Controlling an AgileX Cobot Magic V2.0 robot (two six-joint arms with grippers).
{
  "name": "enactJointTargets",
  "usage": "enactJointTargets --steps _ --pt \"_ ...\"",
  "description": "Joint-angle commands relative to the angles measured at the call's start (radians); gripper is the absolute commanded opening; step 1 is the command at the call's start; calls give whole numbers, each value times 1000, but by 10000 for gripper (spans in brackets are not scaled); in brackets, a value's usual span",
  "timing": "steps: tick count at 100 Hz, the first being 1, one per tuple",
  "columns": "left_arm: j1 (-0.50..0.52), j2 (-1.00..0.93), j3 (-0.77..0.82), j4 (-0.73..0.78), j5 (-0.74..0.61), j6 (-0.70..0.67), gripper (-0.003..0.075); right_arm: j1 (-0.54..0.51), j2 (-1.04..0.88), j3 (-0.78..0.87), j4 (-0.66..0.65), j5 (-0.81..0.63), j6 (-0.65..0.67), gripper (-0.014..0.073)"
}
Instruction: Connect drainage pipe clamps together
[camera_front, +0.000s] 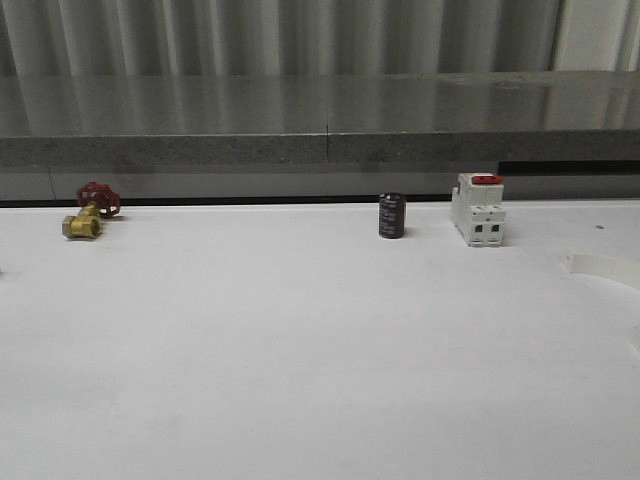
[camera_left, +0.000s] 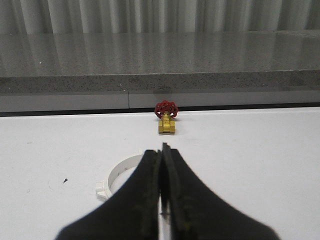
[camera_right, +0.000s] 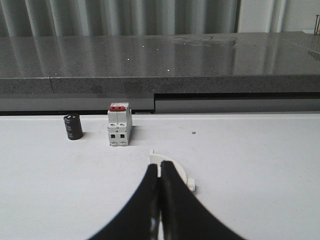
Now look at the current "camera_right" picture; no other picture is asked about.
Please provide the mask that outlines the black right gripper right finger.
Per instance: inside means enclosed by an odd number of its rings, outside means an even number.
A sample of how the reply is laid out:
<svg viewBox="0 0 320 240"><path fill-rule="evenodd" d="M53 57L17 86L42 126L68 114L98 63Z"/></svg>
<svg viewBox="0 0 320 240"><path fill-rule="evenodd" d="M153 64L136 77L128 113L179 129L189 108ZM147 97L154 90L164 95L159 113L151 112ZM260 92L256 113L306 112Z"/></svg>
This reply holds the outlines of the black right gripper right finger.
<svg viewBox="0 0 320 240"><path fill-rule="evenodd" d="M160 165L160 203L165 240L242 240L192 194L174 164Z"/></svg>

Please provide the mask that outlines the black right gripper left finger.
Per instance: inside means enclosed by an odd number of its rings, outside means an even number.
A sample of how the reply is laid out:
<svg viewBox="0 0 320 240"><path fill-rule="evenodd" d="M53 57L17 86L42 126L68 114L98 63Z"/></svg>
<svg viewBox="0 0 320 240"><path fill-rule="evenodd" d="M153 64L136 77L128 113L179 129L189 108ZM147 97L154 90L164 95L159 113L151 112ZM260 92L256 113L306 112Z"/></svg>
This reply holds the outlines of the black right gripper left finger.
<svg viewBox="0 0 320 240"><path fill-rule="evenodd" d="M157 240L159 235L158 167L149 164L138 188L120 212L91 240Z"/></svg>

